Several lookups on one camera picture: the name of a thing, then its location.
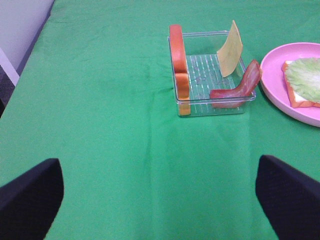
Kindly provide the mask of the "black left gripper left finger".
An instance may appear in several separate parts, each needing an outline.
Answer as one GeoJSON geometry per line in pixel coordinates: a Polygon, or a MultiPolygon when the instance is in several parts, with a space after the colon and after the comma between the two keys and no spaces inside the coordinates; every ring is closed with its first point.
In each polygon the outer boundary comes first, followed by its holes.
{"type": "Polygon", "coordinates": [[[0,188],[0,238],[43,240],[64,197],[60,161],[49,158],[0,188]]]}

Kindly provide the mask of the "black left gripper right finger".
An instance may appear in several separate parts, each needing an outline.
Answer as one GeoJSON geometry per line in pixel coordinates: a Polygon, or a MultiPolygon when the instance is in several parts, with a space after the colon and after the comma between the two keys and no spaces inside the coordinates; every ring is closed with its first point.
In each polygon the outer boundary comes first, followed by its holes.
{"type": "Polygon", "coordinates": [[[280,240],[320,238],[318,181],[272,155],[262,155],[255,194],[280,240]]]}

